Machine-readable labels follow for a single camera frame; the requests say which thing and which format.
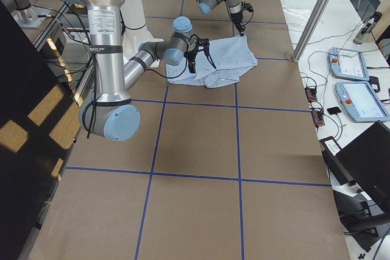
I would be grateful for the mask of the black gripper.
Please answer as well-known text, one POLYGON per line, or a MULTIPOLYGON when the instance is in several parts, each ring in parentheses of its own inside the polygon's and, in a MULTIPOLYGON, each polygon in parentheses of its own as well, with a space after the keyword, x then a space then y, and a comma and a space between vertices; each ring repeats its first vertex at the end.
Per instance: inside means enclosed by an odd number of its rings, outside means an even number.
POLYGON ((242 37, 246 29, 243 23, 243 12, 240 10, 239 12, 236 13, 230 13, 230 19, 232 23, 235 25, 235 27, 237 28, 239 35, 242 37))
POLYGON ((196 73, 196 55, 198 53, 199 46, 196 43, 191 44, 184 53, 184 57, 188 63, 188 69, 190 74, 196 73))

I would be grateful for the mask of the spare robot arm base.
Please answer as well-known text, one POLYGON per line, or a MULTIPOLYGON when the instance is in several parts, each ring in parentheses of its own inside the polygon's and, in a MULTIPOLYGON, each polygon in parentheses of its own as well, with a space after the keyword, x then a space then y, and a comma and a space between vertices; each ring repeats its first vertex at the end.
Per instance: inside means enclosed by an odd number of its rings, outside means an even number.
POLYGON ((16 12, 13 18, 21 28, 39 28, 46 17, 46 15, 39 17, 29 0, 1 0, 1 2, 9 13, 16 12))

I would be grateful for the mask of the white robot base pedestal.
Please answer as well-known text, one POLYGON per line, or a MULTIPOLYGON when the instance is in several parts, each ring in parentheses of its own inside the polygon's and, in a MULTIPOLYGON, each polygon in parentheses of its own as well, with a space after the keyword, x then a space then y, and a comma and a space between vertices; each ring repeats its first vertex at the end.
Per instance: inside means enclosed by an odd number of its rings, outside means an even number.
POLYGON ((121 13, 126 26, 122 38, 124 63, 127 63, 138 52, 140 44, 148 41, 163 41, 163 39, 154 38, 148 31, 142 0, 125 0, 121 13))

